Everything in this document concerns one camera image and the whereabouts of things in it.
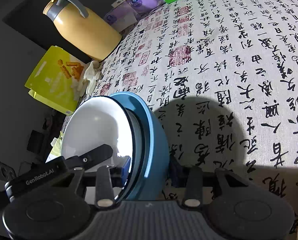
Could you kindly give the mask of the yellow snack box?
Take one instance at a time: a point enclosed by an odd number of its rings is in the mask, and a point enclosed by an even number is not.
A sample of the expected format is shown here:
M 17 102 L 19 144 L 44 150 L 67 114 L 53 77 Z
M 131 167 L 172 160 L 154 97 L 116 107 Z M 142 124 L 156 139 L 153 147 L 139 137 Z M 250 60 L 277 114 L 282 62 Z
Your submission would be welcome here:
M 72 115 L 80 98 L 77 89 L 85 67 L 64 49 L 51 46 L 24 86 L 35 100 L 65 115 Z

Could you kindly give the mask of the white bowl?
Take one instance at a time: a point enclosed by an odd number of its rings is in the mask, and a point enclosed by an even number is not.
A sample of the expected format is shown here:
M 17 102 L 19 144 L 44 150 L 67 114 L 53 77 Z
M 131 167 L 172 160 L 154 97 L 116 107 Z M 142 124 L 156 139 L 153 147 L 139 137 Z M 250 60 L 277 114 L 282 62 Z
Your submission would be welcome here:
M 125 198 L 127 200 L 132 200 L 137 195 L 137 191 L 135 188 L 140 177 L 142 163 L 144 161 L 145 139 L 144 130 L 139 117 L 130 109 L 126 109 L 126 112 L 128 113 L 128 116 L 132 123 L 133 153 L 131 173 L 129 175 Z
M 126 109 L 111 97 L 96 96 L 84 102 L 71 116 L 62 139 L 61 155 L 66 159 L 81 156 L 103 144 L 113 149 L 112 157 L 85 170 L 86 174 L 103 165 L 116 166 L 124 156 L 132 159 L 133 153 L 132 123 Z M 115 198 L 123 188 L 114 187 Z

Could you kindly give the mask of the white rubber gloves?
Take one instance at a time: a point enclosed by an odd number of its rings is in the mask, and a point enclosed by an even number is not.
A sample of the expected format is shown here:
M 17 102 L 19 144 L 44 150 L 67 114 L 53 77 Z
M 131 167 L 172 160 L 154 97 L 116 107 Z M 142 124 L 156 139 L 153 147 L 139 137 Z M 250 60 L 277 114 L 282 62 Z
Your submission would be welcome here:
M 84 94 L 91 95 L 101 77 L 99 62 L 91 61 L 88 67 L 83 69 L 78 85 L 74 88 L 74 99 L 78 100 Z

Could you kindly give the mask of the green snack wrapper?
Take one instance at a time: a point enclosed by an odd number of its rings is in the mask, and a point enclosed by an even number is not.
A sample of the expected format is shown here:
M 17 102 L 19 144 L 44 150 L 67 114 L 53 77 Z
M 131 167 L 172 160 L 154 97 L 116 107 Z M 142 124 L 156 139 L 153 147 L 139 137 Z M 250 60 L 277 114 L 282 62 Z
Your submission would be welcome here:
M 61 156 L 61 146 L 62 146 L 63 136 L 64 136 L 64 133 L 61 131 L 59 137 L 54 138 L 52 140 L 52 142 L 50 143 L 52 146 L 52 150 L 50 151 L 50 154 L 48 155 L 48 157 L 46 159 L 46 163 Z

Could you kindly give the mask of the yellow thermos jug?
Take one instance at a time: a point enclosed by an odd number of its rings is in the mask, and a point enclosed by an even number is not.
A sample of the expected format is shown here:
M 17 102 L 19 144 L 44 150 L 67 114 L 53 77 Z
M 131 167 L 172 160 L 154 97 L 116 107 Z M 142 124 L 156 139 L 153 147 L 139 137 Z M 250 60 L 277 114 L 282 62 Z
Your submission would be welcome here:
M 61 36 L 90 58 L 103 61 L 122 36 L 78 0 L 51 0 L 43 10 Z

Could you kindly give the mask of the blue bowl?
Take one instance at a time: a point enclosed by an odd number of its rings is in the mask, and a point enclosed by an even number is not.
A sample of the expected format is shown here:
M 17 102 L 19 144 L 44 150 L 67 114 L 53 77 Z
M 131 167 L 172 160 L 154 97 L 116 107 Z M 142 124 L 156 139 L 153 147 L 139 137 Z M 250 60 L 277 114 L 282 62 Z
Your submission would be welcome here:
M 142 149 L 132 161 L 131 178 L 116 200 L 155 200 L 164 187 L 169 166 L 166 134 L 158 118 L 137 94 L 117 92 L 110 97 L 136 117 L 142 136 Z

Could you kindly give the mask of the purple tissue pack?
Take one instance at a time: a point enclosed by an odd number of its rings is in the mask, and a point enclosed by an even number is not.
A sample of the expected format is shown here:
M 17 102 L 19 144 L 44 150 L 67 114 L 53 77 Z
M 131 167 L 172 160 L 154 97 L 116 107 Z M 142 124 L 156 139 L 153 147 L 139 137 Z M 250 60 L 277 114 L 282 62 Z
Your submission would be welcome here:
M 105 14 L 103 19 L 118 33 L 137 23 L 141 16 L 164 4 L 165 0 L 127 0 Z

